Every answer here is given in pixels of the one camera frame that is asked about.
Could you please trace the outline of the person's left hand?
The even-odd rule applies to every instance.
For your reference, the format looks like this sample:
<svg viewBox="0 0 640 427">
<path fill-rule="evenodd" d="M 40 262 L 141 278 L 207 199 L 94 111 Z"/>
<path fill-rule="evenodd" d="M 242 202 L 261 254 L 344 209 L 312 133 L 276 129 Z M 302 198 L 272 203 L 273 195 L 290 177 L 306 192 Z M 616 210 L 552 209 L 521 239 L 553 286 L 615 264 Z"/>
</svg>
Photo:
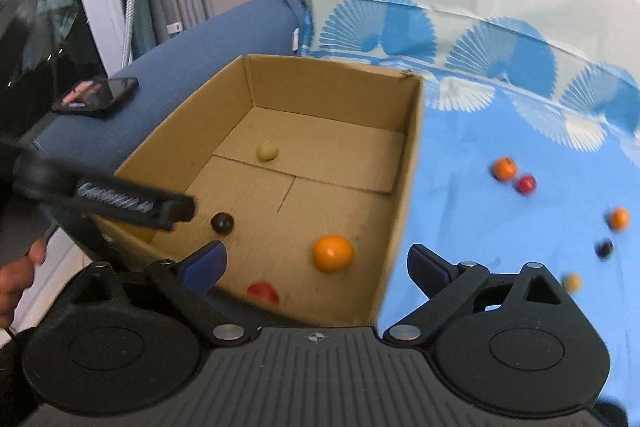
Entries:
<svg viewBox="0 0 640 427">
<path fill-rule="evenodd" d="M 47 244 L 37 239 L 26 256 L 9 263 L 0 272 L 0 326 L 7 329 L 26 289 L 32 286 L 38 265 L 46 260 Z"/>
</svg>

